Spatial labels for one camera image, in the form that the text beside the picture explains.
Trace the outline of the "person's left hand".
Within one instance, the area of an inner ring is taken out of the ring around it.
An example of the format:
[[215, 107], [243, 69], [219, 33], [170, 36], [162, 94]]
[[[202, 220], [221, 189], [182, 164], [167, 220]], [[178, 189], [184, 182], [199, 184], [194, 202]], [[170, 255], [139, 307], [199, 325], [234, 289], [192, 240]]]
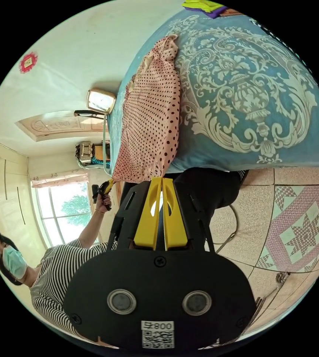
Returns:
[[109, 194], [106, 195], [98, 195], [97, 196], [97, 202], [95, 205], [95, 212], [100, 213], [100, 214], [105, 214], [108, 212], [112, 207], [112, 202], [110, 199]]

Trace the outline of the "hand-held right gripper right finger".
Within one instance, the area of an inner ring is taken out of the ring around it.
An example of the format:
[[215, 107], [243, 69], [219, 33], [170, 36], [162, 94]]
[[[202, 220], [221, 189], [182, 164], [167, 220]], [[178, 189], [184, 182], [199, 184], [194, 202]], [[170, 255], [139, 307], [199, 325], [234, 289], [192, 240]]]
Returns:
[[162, 179], [164, 241], [167, 251], [182, 249], [188, 239], [173, 180]]

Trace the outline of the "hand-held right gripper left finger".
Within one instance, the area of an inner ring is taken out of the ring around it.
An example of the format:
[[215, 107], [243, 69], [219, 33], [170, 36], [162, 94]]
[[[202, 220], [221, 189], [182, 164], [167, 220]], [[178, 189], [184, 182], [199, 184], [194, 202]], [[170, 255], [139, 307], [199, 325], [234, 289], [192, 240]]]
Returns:
[[157, 243], [162, 178], [156, 177], [146, 183], [149, 185], [134, 237], [134, 244], [140, 249], [154, 250]]

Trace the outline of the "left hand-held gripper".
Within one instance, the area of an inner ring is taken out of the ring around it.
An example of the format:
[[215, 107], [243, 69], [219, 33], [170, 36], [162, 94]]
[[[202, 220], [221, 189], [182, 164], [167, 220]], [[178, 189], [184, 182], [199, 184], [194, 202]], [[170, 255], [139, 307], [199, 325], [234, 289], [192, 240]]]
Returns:
[[109, 193], [113, 187], [113, 184], [113, 179], [109, 179], [100, 186], [97, 196], [97, 211], [111, 210], [112, 203]]

